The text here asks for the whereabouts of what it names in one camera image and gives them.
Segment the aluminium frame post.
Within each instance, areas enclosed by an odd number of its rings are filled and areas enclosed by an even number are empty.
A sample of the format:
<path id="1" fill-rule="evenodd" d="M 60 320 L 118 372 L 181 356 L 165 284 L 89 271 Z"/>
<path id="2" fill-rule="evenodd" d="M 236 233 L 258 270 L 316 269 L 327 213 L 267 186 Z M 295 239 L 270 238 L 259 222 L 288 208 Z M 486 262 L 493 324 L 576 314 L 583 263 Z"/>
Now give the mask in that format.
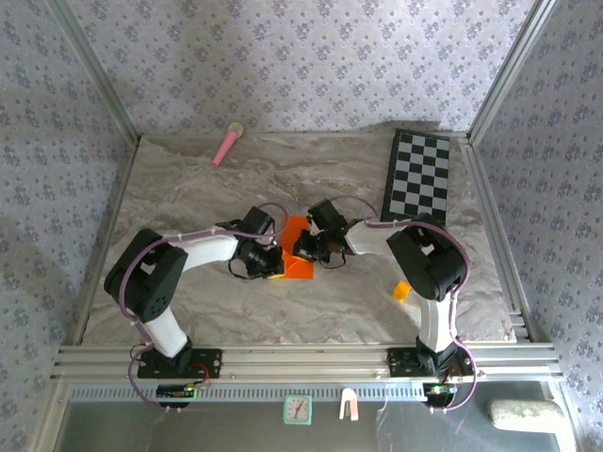
<path id="1" fill-rule="evenodd" d="M 73 47 L 90 82 L 106 105 L 117 128 L 130 146 L 137 147 L 139 134 L 125 105 L 115 90 L 100 58 L 96 55 L 84 28 L 79 24 L 67 0 L 44 0 L 57 20 L 67 41 Z"/>
<path id="2" fill-rule="evenodd" d="M 505 56 L 492 86 L 467 131 L 467 139 L 472 146 L 477 146 L 485 136 L 558 1 L 534 0 L 508 55 Z"/>

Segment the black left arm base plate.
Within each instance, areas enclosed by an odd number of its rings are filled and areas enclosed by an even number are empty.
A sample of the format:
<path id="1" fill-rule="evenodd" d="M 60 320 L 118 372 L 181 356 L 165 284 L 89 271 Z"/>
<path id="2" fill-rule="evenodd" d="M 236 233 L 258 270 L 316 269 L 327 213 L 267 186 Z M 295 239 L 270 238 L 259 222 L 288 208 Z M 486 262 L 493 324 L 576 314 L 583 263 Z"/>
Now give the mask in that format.
<path id="1" fill-rule="evenodd" d="M 157 350 L 144 352 L 139 358 L 139 379 L 218 379 L 222 366 L 219 348 L 189 347 L 174 358 L 167 358 Z"/>

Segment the aluminium table side rail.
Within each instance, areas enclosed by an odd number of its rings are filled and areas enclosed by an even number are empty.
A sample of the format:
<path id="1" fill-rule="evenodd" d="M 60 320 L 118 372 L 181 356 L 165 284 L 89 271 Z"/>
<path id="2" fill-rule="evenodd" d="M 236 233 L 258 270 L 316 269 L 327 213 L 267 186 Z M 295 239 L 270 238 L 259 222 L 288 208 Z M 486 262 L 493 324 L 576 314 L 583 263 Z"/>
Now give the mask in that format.
<path id="1" fill-rule="evenodd" d="M 79 346 L 90 318 L 90 310 L 94 300 L 94 294 L 97 290 L 99 281 L 102 277 L 102 271 L 106 260 L 106 255 L 110 246 L 111 236 L 113 234 L 117 216 L 122 206 L 124 191 L 127 187 L 128 179 L 134 164 L 134 160 L 139 149 L 140 136 L 135 137 L 132 145 L 126 148 L 125 157 L 120 161 L 117 169 L 117 176 L 109 192 L 106 207 L 103 212 L 102 221 L 99 226 L 90 260 L 87 265 L 83 285 L 78 294 L 78 316 L 73 332 L 66 340 L 65 344 L 69 346 Z"/>
<path id="2" fill-rule="evenodd" d="M 541 342 L 541 334 L 531 316 L 529 303 L 520 281 L 513 253 L 497 209 L 494 193 L 479 154 L 467 138 L 460 139 L 461 152 L 471 178 L 497 274 L 519 342 Z"/>

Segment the black and grey chessboard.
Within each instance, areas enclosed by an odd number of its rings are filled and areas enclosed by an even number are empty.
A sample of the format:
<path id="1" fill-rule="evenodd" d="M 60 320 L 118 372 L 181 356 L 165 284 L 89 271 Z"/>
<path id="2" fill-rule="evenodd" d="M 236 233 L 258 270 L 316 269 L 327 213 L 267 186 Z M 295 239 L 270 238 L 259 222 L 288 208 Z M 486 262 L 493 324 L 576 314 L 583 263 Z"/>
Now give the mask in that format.
<path id="1" fill-rule="evenodd" d="M 448 137 L 398 129 L 392 140 L 381 220 L 429 214 L 445 224 L 451 144 Z"/>

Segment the pink toy microphone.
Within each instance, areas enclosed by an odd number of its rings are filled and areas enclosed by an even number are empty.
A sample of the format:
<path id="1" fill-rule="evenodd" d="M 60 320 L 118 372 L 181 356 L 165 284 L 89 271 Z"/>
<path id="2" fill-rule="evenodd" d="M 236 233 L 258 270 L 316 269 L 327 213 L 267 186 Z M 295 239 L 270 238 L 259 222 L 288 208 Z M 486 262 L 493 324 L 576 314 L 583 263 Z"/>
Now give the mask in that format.
<path id="1" fill-rule="evenodd" d="M 229 153 L 236 141 L 241 138 L 243 133 L 244 127 L 240 122 L 232 122 L 228 126 L 226 135 L 212 160 L 212 164 L 215 167 L 218 167 L 221 164 L 225 156 Z"/>

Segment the small teal square clock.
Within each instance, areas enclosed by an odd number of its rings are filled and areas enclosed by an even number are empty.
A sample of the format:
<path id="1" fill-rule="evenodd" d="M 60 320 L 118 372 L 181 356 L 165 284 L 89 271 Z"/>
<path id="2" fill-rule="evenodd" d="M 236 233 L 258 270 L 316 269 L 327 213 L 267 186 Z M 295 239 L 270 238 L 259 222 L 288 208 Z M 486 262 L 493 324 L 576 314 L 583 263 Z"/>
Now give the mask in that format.
<path id="1" fill-rule="evenodd" d="M 290 426 L 310 426 L 313 399 L 310 395 L 287 395 L 283 406 L 283 422 Z"/>

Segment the aluminium frame cross rail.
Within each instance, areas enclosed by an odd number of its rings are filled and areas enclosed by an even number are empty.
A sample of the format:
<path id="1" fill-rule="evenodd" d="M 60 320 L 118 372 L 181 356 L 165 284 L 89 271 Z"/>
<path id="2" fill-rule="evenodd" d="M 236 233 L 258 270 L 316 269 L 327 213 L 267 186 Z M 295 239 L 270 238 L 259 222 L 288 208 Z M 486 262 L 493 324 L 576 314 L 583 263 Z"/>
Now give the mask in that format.
<path id="1" fill-rule="evenodd" d="M 560 379 L 554 346 L 542 343 L 468 345 L 481 381 Z M 381 345 L 222 346 L 219 382 L 338 382 L 390 379 Z M 125 382 L 128 347 L 62 347 L 51 376 L 73 382 Z"/>

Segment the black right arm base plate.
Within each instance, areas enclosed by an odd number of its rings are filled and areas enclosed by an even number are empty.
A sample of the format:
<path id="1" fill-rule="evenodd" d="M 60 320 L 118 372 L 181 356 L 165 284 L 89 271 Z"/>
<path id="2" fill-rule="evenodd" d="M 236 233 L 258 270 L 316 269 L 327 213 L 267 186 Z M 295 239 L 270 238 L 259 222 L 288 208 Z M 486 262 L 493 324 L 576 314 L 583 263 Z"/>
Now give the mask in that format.
<path id="1" fill-rule="evenodd" d="M 444 377 L 448 370 L 468 377 L 474 374 L 473 365 L 466 352 L 456 346 L 439 353 L 418 347 L 391 347 L 386 362 L 392 378 Z"/>

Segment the white plastic hook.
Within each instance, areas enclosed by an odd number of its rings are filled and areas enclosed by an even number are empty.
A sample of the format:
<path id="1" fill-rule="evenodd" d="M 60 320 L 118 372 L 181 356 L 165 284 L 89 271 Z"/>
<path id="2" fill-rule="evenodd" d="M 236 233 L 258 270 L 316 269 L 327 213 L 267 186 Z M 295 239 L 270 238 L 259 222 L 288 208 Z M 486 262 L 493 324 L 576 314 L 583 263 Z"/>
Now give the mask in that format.
<path id="1" fill-rule="evenodd" d="M 359 420 L 358 396 L 351 388 L 341 391 L 339 419 L 349 418 L 352 422 Z"/>

